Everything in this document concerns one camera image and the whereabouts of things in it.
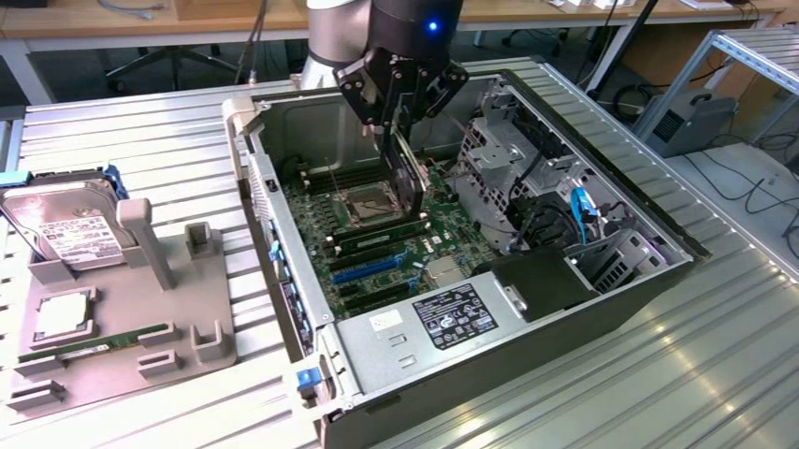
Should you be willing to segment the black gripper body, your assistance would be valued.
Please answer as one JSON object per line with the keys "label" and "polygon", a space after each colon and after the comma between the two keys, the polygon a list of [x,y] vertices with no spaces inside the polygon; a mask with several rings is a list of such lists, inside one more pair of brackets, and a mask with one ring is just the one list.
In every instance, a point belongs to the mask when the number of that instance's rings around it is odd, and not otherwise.
{"label": "black gripper body", "polygon": [[449,47],[457,30],[461,1],[372,1],[364,65],[388,71],[392,65],[441,71],[451,63]]}

